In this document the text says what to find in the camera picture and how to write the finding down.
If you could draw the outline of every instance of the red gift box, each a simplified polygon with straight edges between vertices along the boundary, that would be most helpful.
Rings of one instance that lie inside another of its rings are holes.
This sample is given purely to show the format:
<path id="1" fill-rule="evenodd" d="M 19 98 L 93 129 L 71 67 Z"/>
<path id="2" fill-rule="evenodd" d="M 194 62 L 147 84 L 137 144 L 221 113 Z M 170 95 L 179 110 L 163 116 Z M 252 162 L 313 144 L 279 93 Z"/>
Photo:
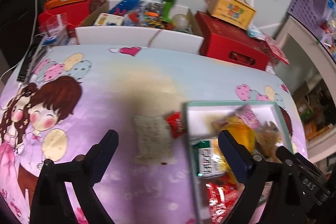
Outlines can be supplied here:
<path id="1" fill-rule="evenodd" d="M 204 36 L 200 55 L 265 70 L 269 56 L 259 42 L 207 13 L 198 11 L 195 17 Z"/>
<path id="2" fill-rule="evenodd" d="M 51 16 L 67 13 L 68 32 L 70 37 L 75 37 L 75 28 L 87 18 L 99 6 L 103 5 L 106 0 L 85 0 L 82 2 L 71 3 L 59 6 L 50 10 L 44 10 L 39 14 L 38 19 L 40 25 L 46 22 Z"/>

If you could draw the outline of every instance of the snack bag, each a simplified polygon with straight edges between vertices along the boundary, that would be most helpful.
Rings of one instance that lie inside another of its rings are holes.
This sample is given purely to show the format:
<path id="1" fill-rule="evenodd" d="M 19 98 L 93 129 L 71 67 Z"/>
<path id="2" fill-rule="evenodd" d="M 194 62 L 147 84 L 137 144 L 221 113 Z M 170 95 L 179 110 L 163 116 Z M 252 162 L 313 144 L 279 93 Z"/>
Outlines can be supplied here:
<path id="1" fill-rule="evenodd" d="M 199 140 L 193 146 L 197 175 L 201 178 L 221 176 L 228 170 L 228 164 L 218 146 L 218 139 Z"/>
<path id="2" fill-rule="evenodd" d="M 220 224 L 232 210 L 239 197 L 235 184 L 225 182 L 224 185 L 207 183 L 209 212 L 213 224 Z"/>
<path id="3" fill-rule="evenodd" d="M 261 127 L 250 105 L 244 105 L 237 109 L 235 114 L 223 120 L 212 123 L 217 132 L 228 130 L 235 140 L 244 145 L 252 153 L 255 145 L 255 133 L 253 129 Z"/>
<path id="4" fill-rule="evenodd" d="M 266 156 L 270 157 L 274 162 L 281 163 L 276 157 L 277 143 L 282 142 L 281 133 L 274 122 L 265 122 L 264 126 L 259 128 L 255 133 L 255 138 L 260 144 L 262 151 Z"/>

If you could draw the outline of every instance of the wooden box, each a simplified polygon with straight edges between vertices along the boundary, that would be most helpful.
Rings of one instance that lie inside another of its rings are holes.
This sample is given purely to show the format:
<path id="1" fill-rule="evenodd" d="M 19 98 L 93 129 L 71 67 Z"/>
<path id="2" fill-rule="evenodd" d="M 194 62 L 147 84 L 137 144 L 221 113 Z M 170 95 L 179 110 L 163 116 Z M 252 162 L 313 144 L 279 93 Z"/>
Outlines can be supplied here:
<path id="1" fill-rule="evenodd" d="M 244 30 L 250 25 L 256 10 L 242 0 L 211 0 L 207 10 L 217 17 Z"/>

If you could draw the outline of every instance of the candy wrapper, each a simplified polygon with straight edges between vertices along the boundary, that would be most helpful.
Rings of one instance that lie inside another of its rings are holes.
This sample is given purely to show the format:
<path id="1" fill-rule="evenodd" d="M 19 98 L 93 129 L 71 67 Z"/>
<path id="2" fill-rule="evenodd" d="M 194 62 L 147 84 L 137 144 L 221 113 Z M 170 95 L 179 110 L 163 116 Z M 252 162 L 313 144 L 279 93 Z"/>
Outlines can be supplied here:
<path id="1" fill-rule="evenodd" d="M 221 176 L 228 170 L 228 164 L 218 147 L 217 138 L 200 140 L 193 146 L 193 150 L 199 177 Z"/>
<path id="2" fill-rule="evenodd" d="M 167 117 L 166 121 L 170 125 L 171 135 L 173 139 L 178 138 L 186 132 L 181 122 L 181 112 L 175 112 L 173 115 Z"/>
<path id="3" fill-rule="evenodd" d="M 209 212 L 213 224 L 220 224 L 232 210 L 239 192 L 235 184 L 225 182 L 224 185 L 207 183 Z"/>

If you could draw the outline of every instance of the green dumbbell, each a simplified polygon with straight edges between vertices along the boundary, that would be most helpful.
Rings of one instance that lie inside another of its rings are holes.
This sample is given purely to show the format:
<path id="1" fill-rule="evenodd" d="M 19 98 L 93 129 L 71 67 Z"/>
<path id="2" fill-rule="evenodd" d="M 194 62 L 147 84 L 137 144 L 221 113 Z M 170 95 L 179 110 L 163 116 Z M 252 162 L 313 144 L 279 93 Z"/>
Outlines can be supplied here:
<path id="1" fill-rule="evenodd" d="M 174 5 L 175 0 L 163 0 L 165 1 L 165 5 L 163 7 L 163 12 L 162 12 L 162 20 L 165 22 L 171 22 L 171 20 L 168 18 L 170 8 Z"/>

